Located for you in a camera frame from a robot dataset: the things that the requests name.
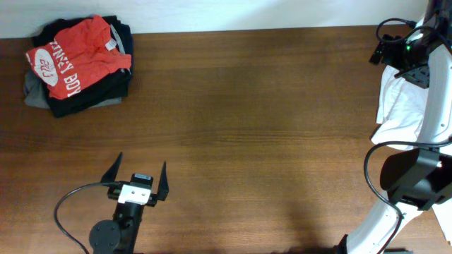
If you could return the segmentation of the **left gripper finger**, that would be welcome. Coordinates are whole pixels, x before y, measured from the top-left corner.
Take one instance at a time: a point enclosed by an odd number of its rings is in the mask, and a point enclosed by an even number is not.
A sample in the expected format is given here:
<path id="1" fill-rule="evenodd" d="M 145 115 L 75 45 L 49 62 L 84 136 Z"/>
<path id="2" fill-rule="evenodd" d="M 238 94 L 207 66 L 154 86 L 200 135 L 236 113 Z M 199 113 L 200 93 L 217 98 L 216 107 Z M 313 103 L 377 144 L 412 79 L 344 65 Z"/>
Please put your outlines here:
<path id="1" fill-rule="evenodd" d="M 118 157 L 114 161 L 113 165 L 110 168 L 108 168 L 108 170 L 102 176 L 102 178 L 100 180 L 101 183 L 115 182 L 117 173 L 119 171 L 119 167 L 121 165 L 122 158 L 123 158 L 123 153 L 120 152 Z"/>
<path id="2" fill-rule="evenodd" d="M 170 191 L 170 187 L 167 180 L 167 164 L 162 165 L 162 171 L 160 174 L 159 186 L 157 189 L 157 200 L 165 201 Z"/>

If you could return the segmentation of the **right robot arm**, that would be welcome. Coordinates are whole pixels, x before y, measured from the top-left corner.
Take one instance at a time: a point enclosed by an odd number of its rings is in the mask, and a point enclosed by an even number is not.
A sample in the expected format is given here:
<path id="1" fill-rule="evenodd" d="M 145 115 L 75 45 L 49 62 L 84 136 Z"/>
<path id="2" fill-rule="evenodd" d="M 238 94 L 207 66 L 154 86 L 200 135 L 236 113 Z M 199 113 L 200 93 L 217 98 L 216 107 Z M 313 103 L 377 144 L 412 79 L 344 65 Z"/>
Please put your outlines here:
<path id="1" fill-rule="evenodd" d="M 370 63 L 394 67 L 395 78 L 428 91 L 416 141 L 391 140 L 374 145 L 364 158 L 364 177 L 378 198 L 362 224 L 346 234 L 334 253 L 384 253 L 411 220 L 451 199 L 451 0 L 429 1 L 422 23 L 403 20 L 404 37 L 378 35 Z M 380 186 L 369 178 L 371 154 L 389 145 L 409 146 L 391 155 L 381 169 Z"/>

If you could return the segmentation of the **red t-shirt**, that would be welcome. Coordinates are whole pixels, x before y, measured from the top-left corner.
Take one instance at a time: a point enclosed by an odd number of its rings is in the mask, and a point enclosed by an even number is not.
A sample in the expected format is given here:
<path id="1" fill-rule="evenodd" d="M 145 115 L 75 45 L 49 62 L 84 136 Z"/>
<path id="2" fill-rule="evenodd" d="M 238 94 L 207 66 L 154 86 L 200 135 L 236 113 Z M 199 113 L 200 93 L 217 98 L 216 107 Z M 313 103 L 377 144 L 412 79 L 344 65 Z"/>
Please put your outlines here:
<path id="1" fill-rule="evenodd" d="M 131 67 L 131 55 L 122 54 L 110 25 L 94 16 L 58 32 L 44 46 L 25 53 L 33 72 L 55 99 L 72 97 L 105 76 Z"/>

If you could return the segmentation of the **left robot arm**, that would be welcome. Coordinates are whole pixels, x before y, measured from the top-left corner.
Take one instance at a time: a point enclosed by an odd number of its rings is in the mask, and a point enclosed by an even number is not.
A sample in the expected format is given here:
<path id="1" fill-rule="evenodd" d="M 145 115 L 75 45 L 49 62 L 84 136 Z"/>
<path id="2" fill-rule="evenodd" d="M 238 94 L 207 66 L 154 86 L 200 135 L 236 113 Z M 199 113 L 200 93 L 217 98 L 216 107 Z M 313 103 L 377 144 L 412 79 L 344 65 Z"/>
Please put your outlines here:
<path id="1" fill-rule="evenodd" d="M 90 231 L 89 243 L 94 254 L 132 253 L 146 207 L 165 201 L 170 191 L 166 165 L 162 165 L 157 192 L 152 192 L 153 177 L 133 174 L 129 181 L 117 181 L 123 154 L 101 178 L 109 185 L 107 197 L 117 202 L 111 219 L 95 224 Z"/>

